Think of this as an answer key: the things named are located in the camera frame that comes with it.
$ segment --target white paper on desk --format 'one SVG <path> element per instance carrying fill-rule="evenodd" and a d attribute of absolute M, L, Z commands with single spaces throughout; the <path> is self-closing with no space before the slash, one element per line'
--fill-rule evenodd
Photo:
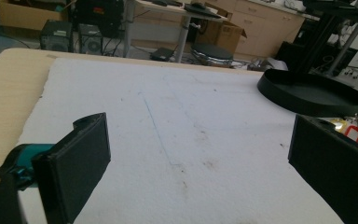
<path fill-rule="evenodd" d="M 20 143 L 107 113 L 112 161 L 76 223 L 341 223 L 288 164 L 295 115 L 258 79 L 57 59 Z M 37 191 L 21 197 L 30 223 L 46 222 Z"/>

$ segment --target drawer handle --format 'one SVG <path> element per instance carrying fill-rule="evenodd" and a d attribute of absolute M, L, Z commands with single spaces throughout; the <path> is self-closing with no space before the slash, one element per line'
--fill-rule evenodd
<path fill-rule="evenodd" d="M 247 20 L 243 20 L 243 22 L 247 23 L 247 24 L 252 24 L 253 21 L 247 21 Z"/>
<path fill-rule="evenodd" d="M 248 7 L 248 10 L 251 11 L 251 12 L 257 12 L 257 9 L 252 8 L 252 7 Z"/>

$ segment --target desk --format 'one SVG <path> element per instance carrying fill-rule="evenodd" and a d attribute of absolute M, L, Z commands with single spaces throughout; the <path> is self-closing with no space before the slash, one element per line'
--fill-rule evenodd
<path fill-rule="evenodd" d="M 131 46 L 131 33 L 132 33 L 132 24 L 133 24 L 133 11 L 135 10 L 135 5 L 143 7 L 145 10 L 150 11 L 157 11 L 162 13 L 170 13 L 170 14 L 176 14 L 183 16 L 182 20 L 182 27 L 181 32 L 179 34 L 179 40 L 178 40 L 178 48 L 177 48 L 177 54 L 175 57 L 175 62 L 180 63 L 182 60 L 183 50 L 185 48 L 186 44 L 186 38 L 188 33 L 188 28 L 190 24 L 191 18 L 199 18 L 204 20 L 210 20 L 210 21 L 226 21 L 227 18 L 212 18 L 212 17 L 206 17 L 202 16 L 200 14 L 187 12 L 186 10 L 180 8 L 180 7 L 173 7 L 173 6 L 166 6 L 161 7 L 155 4 L 152 4 L 150 2 L 142 1 L 142 0 L 127 0 L 126 1 L 126 32 L 124 37 L 124 57 L 127 58 L 130 46 Z"/>
<path fill-rule="evenodd" d="M 19 141 L 56 58 L 86 59 L 86 64 L 90 61 L 116 63 L 118 70 L 110 75 L 119 75 L 120 79 L 105 83 L 131 96 L 121 101 L 121 95 L 111 95 L 108 100 L 122 102 L 120 106 L 125 107 L 121 108 L 126 109 L 109 113 L 112 116 L 108 121 L 119 122 L 109 125 L 113 160 L 76 220 L 77 224 L 340 223 L 328 205 L 288 164 L 295 115 L 257 91 L 255 83 L 261 75 L 257 72 L 43 50 L 6 50 L 0 55 L 0 164 Z M 126 70 L 129 65 L 147 66 L 137 75 L 141 79 L 132 81 L 133 76 Z M 161 70 L 166 75 L 158 74 Z M 136 87 L 139 86 L 143 87 L 141 93 L 144 94 L 138 94 Z M 154 90 L 168 94 L 159 95 Z M 190 103 L 195 101 L 208 107 L 186 101 L 179 104 L 175 97 L 183 100 L 183 94 L 191 96 Z M 205 96 L 209 96 L 211 102 L 205 102 Z M 61 98 L 71 100 L 67 95 Z M 43 93 L 42 99 L 48 97 Z M 160 104 L 160 100 L 173 102 L 174 106 Z M 132 107 L 133 103 L 143 101 L 148 102 L 149 112 L 145 104 Z M 128 119 L 129 108 L 140 112 L 141 120 Z M 194 117 L 194 109 L 212 116 L 202 113 L 205 116 Z M 273 117 L 263 118 L 266 111 L 273 113 Z M 166 122 L 169 120 L 158 119 L 161 115 L 171 116 L 170 112 L 174 112 L 172 118 L 188 118 L 187 122 L 169 123 Z M 233 115 L 230 120 L 227 114 Z M 39 135 L 43 136 L 47 129 L 45 124 L 50 125 L 48 121 L 37 125 Z M 165 137 L 162 141 L 166 148 L 156 141 L 156 126 L 161 130 L 160 137 Z M 176 129 L 186 130 L 173 136 Z M 181 141 L 187 137 L 191 141 Z M 43 215 L 28 212 L 36 208 L 28 204 L 28 200 L 37 198 L 37 192 L 22 196 L 26 199 L 24 208 L 30 223 L 44 223 Z"/>

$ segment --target stool seat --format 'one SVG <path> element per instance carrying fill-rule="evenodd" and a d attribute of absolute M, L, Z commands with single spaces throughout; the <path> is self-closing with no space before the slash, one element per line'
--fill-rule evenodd
<path fill-rule="evenodd" d="M 191 53 L 204 65 L 229 67 L 233 60 L 232 53 L 212 44 L 194 44 Z"/>

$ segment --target brown cardboard box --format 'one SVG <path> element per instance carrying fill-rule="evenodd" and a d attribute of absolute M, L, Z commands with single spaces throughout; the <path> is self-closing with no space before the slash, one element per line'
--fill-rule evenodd
<path fill-rule="evenodd" d="M 211 4 L 205 4 L 205 6 L 217 9 L 218 15 L 228 17 L 231 15 L 231 13 L 220 7 L 215 7 Z M 203 21 L 201 23 L 201 28 L 197 33 L 195 43 L 213 44 L 234 54 L 241 35 L 246 38 L 246 33 L 243 28 L 232 22 Z"/>
<path fill-rule="evenodd" d="M 67 10 L 57 12 L 58 4 L 27 1 L 31 7 L 0 0 L 0 25 L 41 31 L 47 20 L 68 21 Z"/>

